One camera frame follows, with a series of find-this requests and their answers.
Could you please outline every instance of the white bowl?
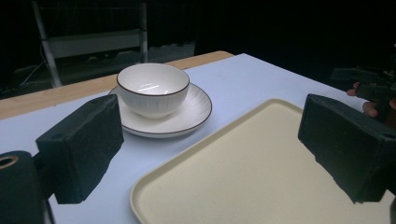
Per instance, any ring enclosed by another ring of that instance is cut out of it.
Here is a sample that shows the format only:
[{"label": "white bowl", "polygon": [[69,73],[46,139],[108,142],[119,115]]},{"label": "white bowl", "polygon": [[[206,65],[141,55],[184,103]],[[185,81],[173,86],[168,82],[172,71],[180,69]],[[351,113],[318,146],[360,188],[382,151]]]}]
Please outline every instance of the white bowl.
[{"label": "white bowl", "polygon": [[163,63],[129,66],[119,72],[117,82],[124,103],[148,119],[160,119],[176,111],[190,86],[187,73]]}]

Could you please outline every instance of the ribbed bowl exterior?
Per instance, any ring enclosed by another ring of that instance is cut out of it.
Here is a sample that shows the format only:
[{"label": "ribbed bowl exterior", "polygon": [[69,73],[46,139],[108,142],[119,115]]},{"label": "ribbed bowl exterior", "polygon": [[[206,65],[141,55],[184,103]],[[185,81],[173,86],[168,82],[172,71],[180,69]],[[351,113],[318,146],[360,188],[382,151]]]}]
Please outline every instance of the ribbed bowl exterior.
[{"label": "ribbed bowl exterior", "polygon": [[120,95],[135,113],[148,119],[160,119],[181,106],[186,99],[189,86],[182,91],[165,95],[144,95],[120,88]]}]

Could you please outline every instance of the beige tray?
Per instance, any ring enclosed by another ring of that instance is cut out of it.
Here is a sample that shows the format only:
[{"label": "beige tray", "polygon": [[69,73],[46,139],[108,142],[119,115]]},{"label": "beige tray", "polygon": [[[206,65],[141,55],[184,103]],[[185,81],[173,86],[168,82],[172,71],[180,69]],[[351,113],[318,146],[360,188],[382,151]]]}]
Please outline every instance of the beige tray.
[{"label": "beige tray", "polygon": [[297,138],[302,110],[271,100],[141,178],[142,223],[387,223],[392,195],[353,204]]}]

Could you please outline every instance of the white saucer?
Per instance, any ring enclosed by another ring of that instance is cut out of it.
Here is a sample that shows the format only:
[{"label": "white saucer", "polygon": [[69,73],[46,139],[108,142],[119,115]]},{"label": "white saucer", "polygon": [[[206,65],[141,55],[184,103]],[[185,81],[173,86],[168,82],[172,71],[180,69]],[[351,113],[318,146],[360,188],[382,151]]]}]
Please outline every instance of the white saucer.
[{"label": "white saucer", "polygon": [[146,119],[130,110],[122,101],[120,87],[109,94],[117,94],[120,105],[122,128],[144,137],[167,138],[195,131],[212,113],[209,96],[194,84],[190,84],[186,100],[174,113],[161,119]]}]

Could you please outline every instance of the light blue tabletop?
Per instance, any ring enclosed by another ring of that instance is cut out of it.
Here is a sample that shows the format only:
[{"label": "light blue tabletop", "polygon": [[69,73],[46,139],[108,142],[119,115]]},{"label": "light blue tabletop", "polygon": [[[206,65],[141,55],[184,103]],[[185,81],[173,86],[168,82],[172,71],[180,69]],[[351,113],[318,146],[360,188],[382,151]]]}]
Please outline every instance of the light blue tabletop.
[{"label": "light blue tabletop", "polygon": [[[124,143],[113,158],[101,183],[80,204],[49,201],[58,224],[138,223],[130,206],[130,191],[144,174],[220,130],[269,99],[281,99],[304,107],[308,93],[329,96],[361,110],[362,99],[299,76],[246,54],[185,70],[211,98],[210,118],[192,134],[153,139],[124,132]],[[0,153],[13,150],[38,151],[35,140],[87,101],[108,91],[79,100],[0,120]]]}]

